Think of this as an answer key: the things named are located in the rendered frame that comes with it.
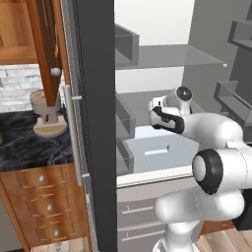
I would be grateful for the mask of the grey freezer drawer front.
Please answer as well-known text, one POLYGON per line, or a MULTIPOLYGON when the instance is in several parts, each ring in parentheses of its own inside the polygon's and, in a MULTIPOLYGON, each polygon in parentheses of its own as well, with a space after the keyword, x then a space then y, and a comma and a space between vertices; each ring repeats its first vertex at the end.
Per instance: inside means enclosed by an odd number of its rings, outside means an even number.
POLYGON ((120 189, 118 252, 199 252, 196 191, 191 177, 120 189))

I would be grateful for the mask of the pale fridge crisper drawer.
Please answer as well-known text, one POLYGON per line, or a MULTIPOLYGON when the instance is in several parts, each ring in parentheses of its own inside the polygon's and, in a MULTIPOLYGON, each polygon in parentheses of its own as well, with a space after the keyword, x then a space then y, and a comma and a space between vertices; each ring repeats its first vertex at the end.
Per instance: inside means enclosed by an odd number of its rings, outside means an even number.
POLYGON ((199 149, 193 140, 152 126, 138 126, 126 144, 136 173, 190 165, 199 149))

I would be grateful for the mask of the dark grey fridge door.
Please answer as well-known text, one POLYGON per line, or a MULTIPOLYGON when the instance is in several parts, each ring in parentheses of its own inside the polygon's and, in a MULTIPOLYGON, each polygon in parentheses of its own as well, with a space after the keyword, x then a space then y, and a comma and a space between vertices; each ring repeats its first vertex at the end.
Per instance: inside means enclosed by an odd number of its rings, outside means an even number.
POLYGON ((60 0, 94 252, 117 252, 114 0, 60 0))

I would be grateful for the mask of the wooden cabinet door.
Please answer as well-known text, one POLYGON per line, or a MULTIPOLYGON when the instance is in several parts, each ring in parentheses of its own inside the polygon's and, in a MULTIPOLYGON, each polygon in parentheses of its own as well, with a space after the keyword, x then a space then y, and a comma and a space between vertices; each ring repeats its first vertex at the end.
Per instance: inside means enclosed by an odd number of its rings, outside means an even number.
POLYGON ((71 84, 60 0, 26 2, 46 103, 54 106, 61 76, 71 84), (53 77, 52 68, 60 68, 61 76, 53 77))

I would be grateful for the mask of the grey fridge door bin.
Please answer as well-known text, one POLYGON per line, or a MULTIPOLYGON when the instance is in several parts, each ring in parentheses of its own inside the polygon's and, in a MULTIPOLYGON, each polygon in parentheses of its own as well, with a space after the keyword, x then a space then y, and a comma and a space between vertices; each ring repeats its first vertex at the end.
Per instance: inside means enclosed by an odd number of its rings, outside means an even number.
POLYGON ((133 172, 134 157, 124 141, 116 143, 116 173, 118 176, 133 172))
POLYGON ((119 94, 116 101, 116 139, 127 140, 135 137, 136 117, 119 94))
POLYGON ((115 67, 131 67, 139 61, 139 36, 117 24, 115 32, 115 67))

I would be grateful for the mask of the beige stand appliance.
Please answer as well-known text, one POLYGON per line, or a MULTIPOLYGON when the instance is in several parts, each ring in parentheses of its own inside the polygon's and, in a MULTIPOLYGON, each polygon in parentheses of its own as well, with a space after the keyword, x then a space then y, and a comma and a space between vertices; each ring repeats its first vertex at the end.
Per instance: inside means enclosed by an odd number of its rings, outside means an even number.
POLYGON ((59 112, 61 109, 60 95, 57 96, 54 106, 48 106, 44 90, 30 93, 32 111, 38 115, 33 131, 42 138, 54 138, 67 130, 67 122, 59 112))

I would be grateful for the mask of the wooden drawer front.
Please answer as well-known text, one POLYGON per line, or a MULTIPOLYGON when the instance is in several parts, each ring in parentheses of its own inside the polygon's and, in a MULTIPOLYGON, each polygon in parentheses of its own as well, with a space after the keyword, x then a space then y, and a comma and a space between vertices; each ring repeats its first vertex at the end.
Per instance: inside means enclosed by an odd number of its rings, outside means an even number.
POLYGON ((23 189, 48 189, 77 186, 73 164, 60 164, 16 171, 20 187, 23 189))
POLYGON ((78 236, 85 236, 87 234, 87 228, 87 219, 82 216, 76 216, 45 223, 37 227, 35 230, 40 241, 59 241, 78 236), (54 236, 55 230, 59 231, 58 236, 54 236))
POLYGON ((83 212, 84 195, 79 188, 26 195, 24 199, 32 217, 52 218, 76 215, 83 212), (47 210, 48 205, 52 206, 51 211, 47 210))

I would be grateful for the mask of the wooden wall cabinet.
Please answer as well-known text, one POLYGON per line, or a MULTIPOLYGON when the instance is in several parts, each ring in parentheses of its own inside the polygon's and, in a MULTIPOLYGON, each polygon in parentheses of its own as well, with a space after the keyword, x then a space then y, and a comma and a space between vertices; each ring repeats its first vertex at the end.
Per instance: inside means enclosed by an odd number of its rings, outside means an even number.
POLYGON ((26 0, 0 0, 0 65, 36 62, 26 0))

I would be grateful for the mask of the grey fridge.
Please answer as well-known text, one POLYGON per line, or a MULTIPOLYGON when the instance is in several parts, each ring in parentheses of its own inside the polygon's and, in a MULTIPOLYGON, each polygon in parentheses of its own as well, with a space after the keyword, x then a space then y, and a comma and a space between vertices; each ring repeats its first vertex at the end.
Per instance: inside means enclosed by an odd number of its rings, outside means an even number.
MULTIPOLYGON (((215 99, 215 91, 218 82, 229 80, 237 52, 237 47, 228 42, 231 24, 247 18, 250 4, 251 0, 115 0, 115 24, 136 33, 139 47, 189 44, 224 62, 224 65, 115 70, 116 93, 135 115, 135 129, 152 126, 149 103, 154 97, 164 96, 179 87, 192 93, 192 113, 216 113, 229 118, 215 99)), ((130 174, 117 175, 117 192, 189 177, 194 179, 192 162, 186 166, 139 173, 133 169, 130 174)), ((229 228, 252 230, 248 218, 252 212, 252 189, 244 189, 242 195, 245 208, 241 216, 203 222, 196 241, 199 252, 216 252, 207 242, 209 233, 229 228)))

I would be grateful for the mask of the glass fridge shelf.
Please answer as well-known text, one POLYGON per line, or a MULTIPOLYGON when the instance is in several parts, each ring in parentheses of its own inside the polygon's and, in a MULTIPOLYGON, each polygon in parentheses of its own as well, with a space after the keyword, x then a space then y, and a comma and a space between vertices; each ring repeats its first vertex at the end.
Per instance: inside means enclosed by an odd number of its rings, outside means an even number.
POLYGON ((148 69, 213 65, 224 62, 189 44, 140 46, 138 56, 129 60, 119 51, 115 52, 115 69, 148 69))

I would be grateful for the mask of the grey fridge door with bins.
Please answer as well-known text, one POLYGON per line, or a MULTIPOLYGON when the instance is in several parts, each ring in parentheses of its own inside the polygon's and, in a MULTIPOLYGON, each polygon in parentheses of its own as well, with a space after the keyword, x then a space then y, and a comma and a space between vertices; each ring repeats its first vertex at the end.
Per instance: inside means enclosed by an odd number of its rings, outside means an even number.
POLYGON ((237 52, 229 80, 217 83, 215 99, 242 127, 243 140, 252 148, 252 0, 247 18, 232 22, 228 42, 237 52))

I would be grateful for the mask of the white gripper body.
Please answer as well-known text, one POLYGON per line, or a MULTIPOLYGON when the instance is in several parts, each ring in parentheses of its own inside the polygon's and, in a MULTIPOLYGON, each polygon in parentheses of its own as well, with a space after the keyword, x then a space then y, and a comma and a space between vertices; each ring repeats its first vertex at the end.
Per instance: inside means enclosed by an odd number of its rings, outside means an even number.
POLYGON ((167 114, 169 112, 169 108, 166 104, 166 97, 154 97, 149 103, 149 111, 167 114))

